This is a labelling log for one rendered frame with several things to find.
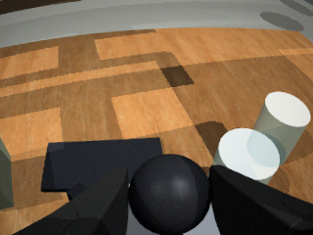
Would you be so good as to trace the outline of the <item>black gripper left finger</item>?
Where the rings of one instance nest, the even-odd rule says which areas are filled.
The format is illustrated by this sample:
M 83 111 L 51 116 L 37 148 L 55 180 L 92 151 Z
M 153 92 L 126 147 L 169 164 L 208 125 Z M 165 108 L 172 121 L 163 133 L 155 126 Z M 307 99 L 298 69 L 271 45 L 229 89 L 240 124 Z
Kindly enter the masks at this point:
M 59 210 L 12 235 L 126 235 L 128 207 L 128 168 L 118 167 Z

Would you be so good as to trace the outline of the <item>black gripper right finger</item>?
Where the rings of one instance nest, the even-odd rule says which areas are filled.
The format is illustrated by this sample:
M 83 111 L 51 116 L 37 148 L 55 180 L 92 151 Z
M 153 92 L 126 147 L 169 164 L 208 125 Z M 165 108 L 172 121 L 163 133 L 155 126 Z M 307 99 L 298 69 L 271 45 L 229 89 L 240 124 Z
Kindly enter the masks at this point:
M 225 165 L 208 169 L 219 235 L 313 235 L 313 204 Z

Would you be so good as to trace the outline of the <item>glass french press with plunger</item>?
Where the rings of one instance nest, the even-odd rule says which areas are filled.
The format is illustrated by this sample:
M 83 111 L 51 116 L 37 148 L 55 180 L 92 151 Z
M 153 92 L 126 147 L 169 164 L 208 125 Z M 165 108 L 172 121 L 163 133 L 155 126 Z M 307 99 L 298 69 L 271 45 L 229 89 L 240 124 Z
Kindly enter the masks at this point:
M 210 181 L 191 158 L 164 154 L 144 162 L 128 188 L 126 235 L 219 235 Z

